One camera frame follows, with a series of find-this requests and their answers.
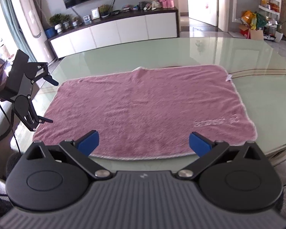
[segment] white plant pot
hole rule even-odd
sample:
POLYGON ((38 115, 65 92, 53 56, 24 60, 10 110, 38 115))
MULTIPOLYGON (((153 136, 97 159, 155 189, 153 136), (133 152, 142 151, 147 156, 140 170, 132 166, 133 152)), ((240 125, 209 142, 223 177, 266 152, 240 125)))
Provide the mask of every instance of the white plant pot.
POLYGON ((283 38, 283 34, 279 33, 278 31, 275 31, 275 42, 279 43, 281 41, 281 39, 283 38))
POLYGON ((57 31, 57 33, 60 33, 62 31, 62 24, 57 24, 54 29, 57 31))

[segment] curtain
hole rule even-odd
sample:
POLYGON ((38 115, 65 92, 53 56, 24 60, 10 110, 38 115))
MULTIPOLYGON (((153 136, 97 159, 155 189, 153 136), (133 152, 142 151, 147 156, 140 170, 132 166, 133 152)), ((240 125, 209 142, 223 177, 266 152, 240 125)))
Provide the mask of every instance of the curtain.
POLYGON ((16 46, 29 56, 29 62, 37 62, 18 24, 11 0, 0 0, 0 3, 6 23, 8 24, 16 46))

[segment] table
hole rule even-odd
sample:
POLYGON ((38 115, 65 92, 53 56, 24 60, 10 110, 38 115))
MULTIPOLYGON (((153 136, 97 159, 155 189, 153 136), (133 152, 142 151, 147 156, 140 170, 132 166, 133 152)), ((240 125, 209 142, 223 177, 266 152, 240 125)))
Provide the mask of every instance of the table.
MULTIPOLYGON (((286 157, 286 61, 264 41, 205 37, 119 44, 68 56, 52 76, 61 84, 68 79, 132 71, 139 66, 152 69, 200 64, 221 65, 232 74, 248 115, 256 125, 258 145, 269 158, 283 161, 286 157)), ((56 91, 57 87, 49 83, 42 86, 33 100, 38 115, 44 115, 56 91)), ((32 136, 20 123, 16 137, 22 151, 29 147, 32 136)), ((15 149, 14 140, 11 146, 15 149)), ((112 171, 176 171, 197 158, 192 155, 139 161, 93 159, 112 171)))

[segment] dark countertop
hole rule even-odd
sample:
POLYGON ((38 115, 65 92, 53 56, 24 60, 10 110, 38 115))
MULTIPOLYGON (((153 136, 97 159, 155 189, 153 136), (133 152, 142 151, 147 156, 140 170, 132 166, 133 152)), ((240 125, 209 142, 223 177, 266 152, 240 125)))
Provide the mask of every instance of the dark countertop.
POLYGON ((89 24, 82 23, 78 25, 77 27, 71 27, 69 29, 64 29, 62 32, 58 33, 56 36, 48 39, 49 41, 56 39, 60 36, 66 35, 68 33, 75 32, 77 30, 86 28, 86 27, 91 27, 94 25, 98 25, 101 23, 105 22, 110 22, 110 21, 115 21, 119 19, 124 19, 124 18, 129 18, 129 17, 134 17, 134 16, 140 16, 140 15, 151 15, 151 14, 159 14, 159 13, 170 13, 170 12, 178 12, 178 9, 176 7, 173 8, 157 8, 155 10, 137 10, 137 11, 129 11, 129 12, 122 12, 119 13, 118 15, 113 15, 113 16, 108 16, 106 18, 100 18, 100 19, 95 19, 92 20, 89 24))

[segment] picture frame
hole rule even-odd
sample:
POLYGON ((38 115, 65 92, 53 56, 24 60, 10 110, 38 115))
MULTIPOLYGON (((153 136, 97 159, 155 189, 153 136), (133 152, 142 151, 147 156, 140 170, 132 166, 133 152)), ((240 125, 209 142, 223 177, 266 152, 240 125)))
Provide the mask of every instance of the picture frame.
POLYGON ((90 22, 91 21, 90 15, 84 16, 83 20, 84 20, 85 23, 90 22))
POLYGON ((91 10, 92 20, 99 19, 100 13, 98 11, 98 7, 91 10))

